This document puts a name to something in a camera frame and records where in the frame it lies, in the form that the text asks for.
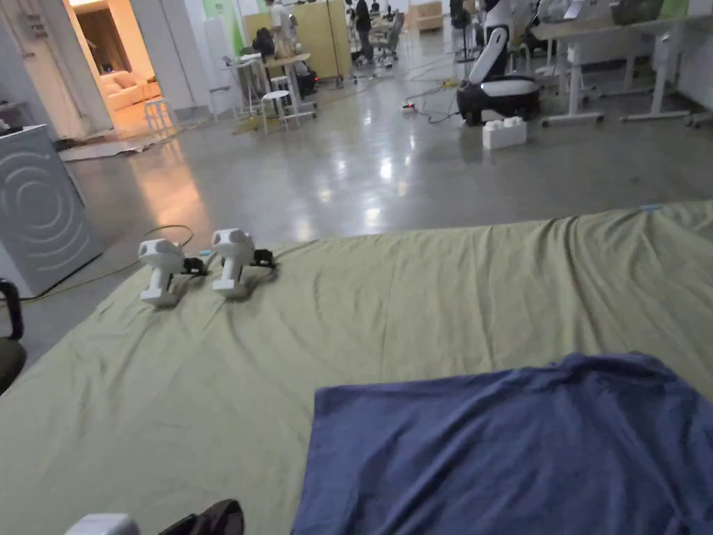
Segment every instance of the backpack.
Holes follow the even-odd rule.
[[[263,58],[265,56],[274,56],[275,42],[272,40],[272,34],[270,33],[270,30],[268,30],[267,28],[260,28],[257,31],[255,40],[252,42],[252,47],[257,52],[260,52]]]

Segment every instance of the blue towel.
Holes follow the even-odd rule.
[[[645,355],[324,388],[292,533],[713,534],[713,409]]]

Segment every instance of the wooden board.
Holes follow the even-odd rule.
[[[284,67],[285,65],[290,65],[291,63],[294,63],[295,61],[309,61],[309,58],[311,56],[312,55],[310,53],[306,53],[306,54],[297,54],[296,56],[293,56],[291,58],[281,58],[281,59],[270,58],[265,61],[265,66],[267,68]]]

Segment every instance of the white box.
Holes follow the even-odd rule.
[[[528,124],[520,117],[503,121],[488,121],[483,127],[483,147],[494,148],[522,145],[528,140]]]

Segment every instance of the doorway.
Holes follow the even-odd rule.
[[[130,0],[69,0],[69,6],[114,128],[123,135],[145,133],[144,105],[162,95]]]

